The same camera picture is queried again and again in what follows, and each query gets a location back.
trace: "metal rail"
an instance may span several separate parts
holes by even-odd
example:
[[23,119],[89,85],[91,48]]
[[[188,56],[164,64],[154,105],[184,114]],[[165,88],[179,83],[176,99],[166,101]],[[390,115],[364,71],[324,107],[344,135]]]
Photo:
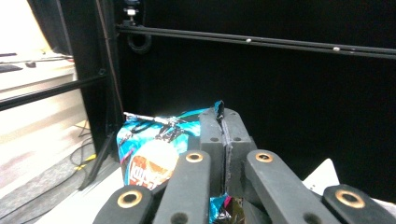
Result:
[[72,81],[60,86],[47,88],[42,91],[34,91],[19,96],[9,97],[7,99],[0,100],[0,111],[7,110],[19,105],[26,105],[67,91],[73,91],[86,86],[90,86],[105,79],[105,75],[90,77],[84,80]]
[[137,35],[159,35],[176,38],[197,39],[215,41],[222,43],[244,44],[260,47],[271,47],[280,49],[297,49],[314,52],[335,53],[352,56],[363,56],[372,58],[396,59],[396,49],[370,48],[362,46],[337,45],[317,42],[306,42],[286,39],[264,38],[247,35],[225,35],[194,31],[169,30],[159,28],[137,27],[119,25],[120,33]]

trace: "white surface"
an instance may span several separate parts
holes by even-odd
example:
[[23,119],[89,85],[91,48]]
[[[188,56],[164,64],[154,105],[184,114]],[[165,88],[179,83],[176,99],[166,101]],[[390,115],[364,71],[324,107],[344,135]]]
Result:
[[376,203],[379,203],[383,208],[390,212],[396,218],[396,204],[387,203],[378,199],[373,199]]
[[36,224],[93,223],[111,194],[123,187],[121,168],[96,186],[76,191],[47,213]]
[[49,49],[26,0],[0,0],[0,53]]
[[340,185],[332,160],[327,159],[324,161],[303,181],[303,184],[319,195],[323,195],[327,187]]

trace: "floor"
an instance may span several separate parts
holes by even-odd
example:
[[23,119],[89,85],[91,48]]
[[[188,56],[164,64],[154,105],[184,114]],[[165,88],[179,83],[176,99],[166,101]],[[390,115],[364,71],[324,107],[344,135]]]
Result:
[[[0,185],[0,223],[35,223],[75,192],[91,170],[94,162],[94,146],[89,129],[73,126],[60,135],[57,153],[51,157],[41,156],[42,172],[29,156],[19,157],[6,164],[0,164],[2,185]],[[108,157],[103,167],[114,163]]]
[[117,162],[110,162],[95,181],[82,191],[73,192],[36,224],[92,224],[110,196],[123,187],[122,171]]

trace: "black backdrop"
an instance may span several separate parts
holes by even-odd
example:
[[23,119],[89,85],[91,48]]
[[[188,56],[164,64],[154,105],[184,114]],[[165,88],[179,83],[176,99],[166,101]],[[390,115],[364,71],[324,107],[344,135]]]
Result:
[[[144,3],[147,27],[396,48],[394,2]],[[331,158],[342,183],[396,201],[395,61],[158,36],[146,55],[125,35],[118,44],[125,110],[175,114],[222,99],[300,178]]]

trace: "product label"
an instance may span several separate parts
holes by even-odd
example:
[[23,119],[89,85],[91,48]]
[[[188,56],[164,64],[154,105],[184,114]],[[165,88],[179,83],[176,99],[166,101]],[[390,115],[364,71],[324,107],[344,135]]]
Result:
[[178,159],[175,149],[161,140],[146,143],[131,158],[129,184],[155,189],[172,176]]

